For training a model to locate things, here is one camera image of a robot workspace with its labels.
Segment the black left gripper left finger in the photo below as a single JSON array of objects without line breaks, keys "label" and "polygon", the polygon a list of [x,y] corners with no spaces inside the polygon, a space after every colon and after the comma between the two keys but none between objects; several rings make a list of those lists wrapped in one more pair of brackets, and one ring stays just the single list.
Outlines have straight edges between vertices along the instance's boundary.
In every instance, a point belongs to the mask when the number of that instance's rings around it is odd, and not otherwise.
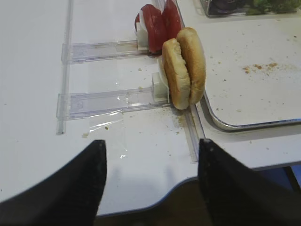
[{"label": "black left gripper left finger", "polygon": [[0,204],[2,226],[91,226],[107,176],[106,143],[94,140],[56,173]]}]

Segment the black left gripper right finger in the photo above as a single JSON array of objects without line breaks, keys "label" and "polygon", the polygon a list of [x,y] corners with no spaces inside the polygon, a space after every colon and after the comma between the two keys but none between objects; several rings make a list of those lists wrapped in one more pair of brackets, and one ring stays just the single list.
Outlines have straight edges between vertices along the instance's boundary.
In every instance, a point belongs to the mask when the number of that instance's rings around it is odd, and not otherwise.
[{"label": "black left gripper right finger", "polygon": [[198,180],[215,226],[299,226],[301,195],[269,181],[214,141],[199,141]]}]

